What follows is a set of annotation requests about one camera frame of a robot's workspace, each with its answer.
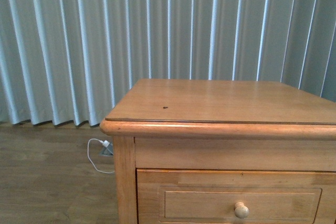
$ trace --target wooden knob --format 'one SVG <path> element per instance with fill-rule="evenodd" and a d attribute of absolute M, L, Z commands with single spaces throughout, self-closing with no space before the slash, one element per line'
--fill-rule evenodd
<path fill-rule="evenodd" d="M 238 218 L 244 219 L 244 218 L 246 218 L 248 216 L 249 213 L 250 213 L 250 211 L 244 205 L 244 203 L 242 203 L 242 202 L 235 203 L 235 215 Z"/>

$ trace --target wooden drawer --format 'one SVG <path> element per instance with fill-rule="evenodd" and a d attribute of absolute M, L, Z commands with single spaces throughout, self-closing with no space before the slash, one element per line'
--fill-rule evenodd
<path fill-rule="evenodd" d="M 139 224 L 334 224 L 334 173 L 138 169 Z M 238 218 L 235 203 L 248 209 Z"/>
<path fill-rule="evenodd" d="M 336 141 L 135 138 L 137 168 L 329 172 L 335 153 Z"/>

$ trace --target white cable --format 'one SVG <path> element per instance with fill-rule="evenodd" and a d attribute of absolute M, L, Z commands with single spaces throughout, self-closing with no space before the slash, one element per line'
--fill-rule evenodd
<path fill-rule="evenodd" d="M 103 146 L 105 146 L 106 149 L 110 152 L 110 150 L 107 148 L 107 146 L 109 146 L 109 144 L 110 144 L 109 141 L 107 141 L 107 140 L 102 141 L 102 140 L 99 140 L 99 139 L 96 139 L 96 138 L 91 138 L 91 139 L 88 141 L 88 158 L 89 158 L 89 161 L 92 163 L 92 165 L 94 166 L 94 168 L 95 168 L 97 171 L 101 172 L 101 173 L 107 173 L 107 174 L 112 174 L 112 173 L 114 173 L 114 171 L 112 171 L 112 172 L 104 172 L 104 171 L 102 171 L 102 170 L 98 170 L 98 169 L 96 168 L 95 164 L 94 164 L 93 161 L 90 159 L 90 154 L 89 154 L 89 145 L 90 145 L 90 142 L 91 142 L 92 140 L 97 140 L 97 141 L 99 141 L 99 142 L 100 142 Z"/>

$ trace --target power outlet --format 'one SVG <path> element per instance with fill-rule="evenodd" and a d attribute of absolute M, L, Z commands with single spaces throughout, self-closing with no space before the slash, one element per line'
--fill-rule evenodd
<path fill-rule="evenodd" d="M 101 151 L 99 152 L 99 155 L 100 156 L 105 156 L 105 157 L 111 157 L 113 156 L 113 145 L 112 144 L 109 144 L 106 147 L 103 147 L 103 149 L 101 149 Z"/>

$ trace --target wooden nightstand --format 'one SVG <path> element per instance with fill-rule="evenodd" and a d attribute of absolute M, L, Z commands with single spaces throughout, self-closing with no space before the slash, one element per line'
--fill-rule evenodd
<path fill-rule="evenodd" d="M 120 224 L 336 219 L 336 104 L 277 82 L 140 80 L 101 122 Z"/>

